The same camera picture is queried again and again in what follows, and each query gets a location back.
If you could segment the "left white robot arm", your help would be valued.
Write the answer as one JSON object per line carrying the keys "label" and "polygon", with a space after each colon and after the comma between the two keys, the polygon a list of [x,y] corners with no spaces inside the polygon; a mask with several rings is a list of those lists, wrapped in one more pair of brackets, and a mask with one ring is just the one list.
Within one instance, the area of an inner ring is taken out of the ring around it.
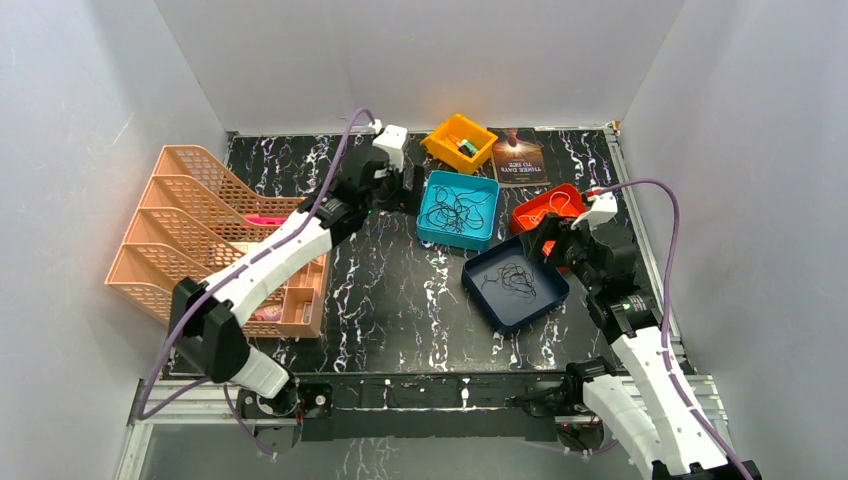
{"label": "left white robot arm", "polygon": [[374,211],[418,215],[424,178],[424,167],[416,165],[405,184],[403,158],[378,146],[336,156],[321,189],[253,250],[201,281],[177,283],[169,346],[210,381],[254,392],[275,416],[290,414],[299,400],[293,374],[251,345],[244,325],[272,293],[361,229]]}

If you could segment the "orange square tray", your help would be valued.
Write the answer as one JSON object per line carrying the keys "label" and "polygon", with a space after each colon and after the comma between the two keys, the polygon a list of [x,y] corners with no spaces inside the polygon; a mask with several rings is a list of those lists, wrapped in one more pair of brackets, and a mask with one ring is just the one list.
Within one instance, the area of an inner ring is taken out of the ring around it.
{"label": "orange square tray", "polygon": [[510,229],[516,235],[534,228],[546,213],[576,218],[588,207],[583,195],[570,184],[563,183],[539,194],[512,211]]}

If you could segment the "cyan square tray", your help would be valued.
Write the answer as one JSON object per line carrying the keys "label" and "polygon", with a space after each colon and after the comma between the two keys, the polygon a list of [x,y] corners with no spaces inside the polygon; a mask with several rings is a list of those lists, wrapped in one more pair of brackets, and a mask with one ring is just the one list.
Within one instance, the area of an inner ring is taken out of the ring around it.
{"label": "cyan square tray", "polygon": [[432,171],[416,220],[418,239],[465,250],[488,249],[499,194],[499,184],[493,179]]}

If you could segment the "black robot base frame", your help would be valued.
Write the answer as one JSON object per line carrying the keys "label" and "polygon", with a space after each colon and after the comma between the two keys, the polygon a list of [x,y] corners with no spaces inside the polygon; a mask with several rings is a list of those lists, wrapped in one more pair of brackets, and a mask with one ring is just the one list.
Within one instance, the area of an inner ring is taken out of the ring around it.
{"label": "black robot base frame", "polygon": [[584,456],[614,446],[602,420],[574,403],[563,371],[311,373],[296,387],[286,410],[245,390],[236,410],[260,427],[291,426],[306,442],[512,437]]}

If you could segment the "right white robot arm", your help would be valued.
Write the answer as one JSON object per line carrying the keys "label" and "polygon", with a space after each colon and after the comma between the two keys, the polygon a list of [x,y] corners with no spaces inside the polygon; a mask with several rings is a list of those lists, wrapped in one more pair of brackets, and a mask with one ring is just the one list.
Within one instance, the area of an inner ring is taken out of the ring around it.
{"label": "right white robot arm", "polygon": [[518,239],[529,261],[566,268],[580,281],[591,319],[640,394],[634,400],[602,357],[572,363],[563,387],[571,411],[597,415],[646,479],[761,478],[708,421],[682,377],[661,309],[637,280],[641,254],[628,228],[547,215]]}

